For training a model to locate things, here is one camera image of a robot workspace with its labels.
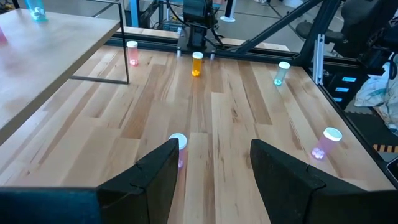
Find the gray floor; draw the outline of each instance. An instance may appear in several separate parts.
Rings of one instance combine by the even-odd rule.
[[[49,12],[59,12],[79,16],[93,16],[107,5],[86,0],[43,0],[43,2],[46,10]],[[20,4],[21,7],[25,7],[23,1],[20,1]],[[221,7],[218,17],[224,14],[225,7],[225,4]],[[295,33],[294,29],[299,22],[304,20],[313,21],[318,13],[318,9],[319,7],[317,6],[306,12],[302,17],[290,23],[289,26],[284,27],[273,36],[269,37],[266,42],[286,45],[293,52],[300,51],[303,39]],[[277,22],[281,17],[286,15],[287,12],[292,10],[293,8],[283,5],[279,0],[272,0],[270,6],[268,4],[254,2],[253,0],[237,0],[234,15],[236,22],[227,23],[220,20],[220,28],[218,29],[218,32],[225,37],[244,40],[250,39],[271,26],[273,23]],[[104,11],[98,17],[118,19],[118,15],[117,7],[113,6]],[[156,13],[152,17],[152,20],[154,23],[158,21]],[[341,19],[339,10],[330,24],[330,29],[340,30],[342,26],[343,20]],[[325,54],[329,55],[332,48],[332,45],[326,45]]]

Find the black chair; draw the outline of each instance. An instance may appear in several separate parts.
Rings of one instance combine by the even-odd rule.
[[[397,8],[398,0],[347,0],[341,8],[343,28],[340,32],[328,29],[325,43],[334,43],[333,50],[343,57],[357,58],[367,49],[366,41],[392,19]],[[306,39],[311,26],[311,22],[301,22],[296,31]]]

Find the white lid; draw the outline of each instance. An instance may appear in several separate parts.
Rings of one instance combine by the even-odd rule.
[[[336,128],[328,127],[324,130],[323,135],[335,142],[340,141],[343,138],[343,134]]]
[[[283,68],[283,69],[289,69],[290,68],[290,64],[287,62],[279,62],[279,67]]]
[[[178,147],[180,150],[184,149],[187,146],[187,137],[181,133],[174,133],[170,135],[169,139],[177,138],[178,139]]]
[[[192,54],[192,57],[193,57],[194,59],[202,59],[202,58],[203,58],[203,54],[202,54],[201,52],[194,52],[194,53]]]
[[[127,47],[137,47],[138,43],[137,41],[129,41],[127,42]]]

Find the bottle cap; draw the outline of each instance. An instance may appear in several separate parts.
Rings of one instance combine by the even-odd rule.
[[[289,69],[290,68],[290,64],[287,62],[279,62],[279,67],[283,68],[283,69]]]
[[[129,41],[127,42],[127,47],[137,47],[138,43],[137,41]]]
[[[334,142],[338,142],[343,138],[343,134],[339,130],[331,127],[326,128],[323,135]]]
[[[181,133],[174,133],[172,135],[170,135],[169,139],[172,138],[176,138],[178,139],[178,148],[180,150],[184,149],[187,146],[187,137],[185,137],[185,135],[181,134]]]
[[[194,59],[202,59],[202,58],[203,58],[203,54],[202,54],[201,52],[194,52],[194,53],[192,54],[192,57],[193,57]]]

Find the wooden table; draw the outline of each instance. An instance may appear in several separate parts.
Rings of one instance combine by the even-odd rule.
[[[188,55],[140,50],[139,60],[128,86],[68,80],[0,147],[0,184],[97,186],[184,133],[170,224],[269,223],[253,138],[364,189],[393,189],[302,68],[276,87],[276,66],[265,63],[206,59],[193,78]],[[119,78],[123,65],[122,48],[104,46],[76,74]],[[310,152],[327,126],[343,140],[316,161]]]
[[[23,124],[119,28],[119,21],[26,9],[0,15],[0,144]]]

